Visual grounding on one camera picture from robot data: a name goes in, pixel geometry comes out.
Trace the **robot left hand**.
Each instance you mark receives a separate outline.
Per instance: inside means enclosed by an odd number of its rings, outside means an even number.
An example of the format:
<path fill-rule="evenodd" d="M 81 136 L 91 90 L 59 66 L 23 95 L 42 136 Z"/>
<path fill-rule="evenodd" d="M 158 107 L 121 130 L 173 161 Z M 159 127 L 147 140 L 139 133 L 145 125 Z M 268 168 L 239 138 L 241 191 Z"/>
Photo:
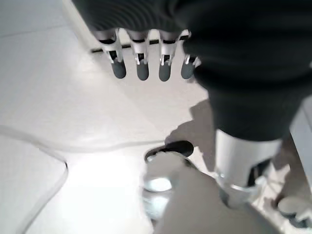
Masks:
<path fill-rule="evenodd" d="M 215 170 L 228 207 L 246 203 L 312 93 L 309 0 L 77 0 L 91 32 L 189 30 L 196 81 L 208 91 Z"/>

